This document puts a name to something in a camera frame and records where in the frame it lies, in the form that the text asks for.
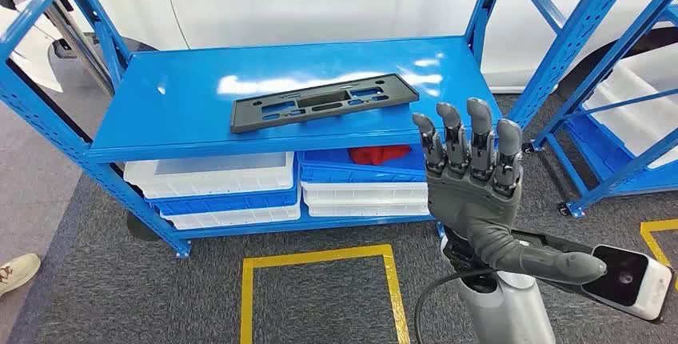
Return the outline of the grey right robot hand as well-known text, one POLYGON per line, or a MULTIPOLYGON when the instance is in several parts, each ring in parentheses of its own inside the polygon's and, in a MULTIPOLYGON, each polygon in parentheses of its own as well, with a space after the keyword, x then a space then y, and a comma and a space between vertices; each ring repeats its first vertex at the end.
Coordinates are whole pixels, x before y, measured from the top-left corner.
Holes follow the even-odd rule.
POLYGON ((589 253, 526 246, 512 235, 522 195, 521 127, 493 121, 486 101, 468 98, 471 134, 458 110, 438 102, 444 131, 413 113, 425 154, 429 212, 494 270, 580 285, 602 277, 606 264, 589 253))

